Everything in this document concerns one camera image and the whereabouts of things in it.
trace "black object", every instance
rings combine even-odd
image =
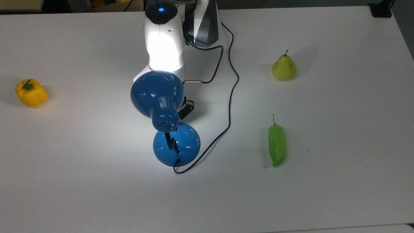
[[[146,17],[155,24],[166,24],[177,14],[177,7],[169,2],[157,2],[145,10]]]
[[[72,13],[67,0],[44,0],[42,10],[44,14]]]
[[[194,110],[194,101],[184,99],[184,105],[181,107],[181,109],[178,111],[178,115],[180,117],[180,120],[184,119],[192,110]]]
[[[390,4],[392,0],[383,0],[382,2],[369,3],[368,6],[371,9],[371,14],[375,18],[391,18]]]
[[[187,41],[192,41],[195,46],[210,47],[219,39],[219,26],[217,24],[217,9],[216,1],[208,2],[207,8],[201,19],[200,27],[197,30],[197,36],[194,32],[194,10],[197,6],[197,1],[194,4],[187,4],[185,6],[185,20],[183,24],[184,37]]]

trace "blue desk lamp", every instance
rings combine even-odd
[[[197,156],[200,137],[193,127],[180,122],[178,115],[184,102],[184,86],[176,75],[160,70],[143,74],[132,85],[131,101],[158,130],[153,149],[162,163],[179,167]]]

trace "black cable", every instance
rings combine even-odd
[[[233,32],[231,32],[230,31],[230,29],[228,29],[223,23],[221,23],[223,26],[224,26],[224,28],[225,29],[227,29],[227,31],[229,31],[230,33],[231,33],[231,43],[230,43],[230,46],[229,46],[229,62],[230,62],[230,66],[231,66],[231,68],[233,69],[233,72],[236,74],[236,76],[237,76],[237,81],[236,81],[236,83],[234,84],[234,86],[233,86],[233,88],[231,89],[231,92],[230,92],[230,99],[229,99],[229,125],[227,126],[227,128],[221,133],[221,134],[219,134],[214,140],[213,140],[213,142],[211,142],[211,144],[207,147],[207,149],[205,149],[204,150],[204,152],[203,152],[203,154],[201,154],[200,155],[200,157],[198,157],[198,159],[190,166],[190,167],[188,167],[187,169],[185,169],[184,171],[182,171],[182,172],[178,172],[177,170],[176,170],[176,166],[177,166],[177,164],[179,164],[180,162],[181,162],[181,160],[180,159],[177,159],[177,161],[176,161],[176,163],[174,164],[174,166],[173,166],[173,170],[174,170],[174,172],[175,173],[177,173],[177,174],[182,174],[182,173],[185,173],[185,172],[187,172],[188,170],[190,170],[192,167],[194,167],[194,165],[195,164],[197,164],[198,163],[198,161],[200,161],[200,159],[201,158],[203,158],[203,156],[206,154],[206,152],[214,145],[214,143],[216,143],[216,141],[218,140],[218,139],[220,139],[221,138],[221,136],[223,136],[228,130],[229,130],[229,128],[230,128],[230,126],[231,126],[231,101],[232,101],[232,99],[233,99],[233,92],[234,92],[234,89],[236,88],[236,85],[237,85],[237,83],[239,82],[239,80],[240,80],[240,76],[238,75],[238,73],[237,73],[237,71],[234,69],[234,67],[233,67],[233,64],[231,63],[231,59],[230,59],[230,50],[231,50],[231,47],[233,46],[233,41],[234,41],[234,34],[233,34]]]
[[[127,7],[125,7],[125,10],[124,10],[123,12],[127,11],[128,7],[131,5],[132,1],[133,1],[133,0],[131,0],[131,1],[130,1],[130,3],[128,3],[128,6],[127,6]]]
[[[187,41],[187,42],[191,47],[193,47],[197,50],[200,50],[200,51],[211,51],[211,50],[214,50],[214,49],[221,48],[221,53],[220,53],[219,61],[217,62],[216,70],[214,71],[213,77],[209,81],[205,82],[205,81],[199,81],[199,80],[185,80],[183,82],[183,84],[191,83],[191,82],[200,82],[200,83],[203,83],[203,84],[211,83],[213,81],[213,79],[216,77],[217,71],[219,70],[221,58],[223,57],[224,47],[222,45],[218,45],[218,46],[213,47],[213,48],[203,49],[203,48],[199,48],[199,47],[195,46],[191,41]]]

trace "white table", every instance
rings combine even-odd
[[[309,231],[289,231],[290,233],[413,233],[414,230],[408,225],[368,226],[335,228]]]
[[[368,7],[220,11],[241,75],[233,125],[175,175],[152,152],[150,119],[130,102],[147,64],[143,13],[0,16],[1,232],[274,232],[414,222],[414,62],[395,19]],[[219,44],[228,47],[223,31]],[[286,50],[298,66],[280,82]],[[218,51],[186,48],[208,80]],[[37,79],[38,109],[14,86]],[[236,77],[186,84],[184,120],[202,150],[227,125]],[[267,129],[288,155],[271,166]]]

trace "plastic fruit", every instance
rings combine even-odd
[[[269,153],[273,167],[280,165],[286,158],[286,137],[283,128],[274,123],[269,128]]]
[[[296,74],[296,64],[286,53],[279,57],[279,59],[272,66],[273,76],[280,81],[286,81],[293,78]]]

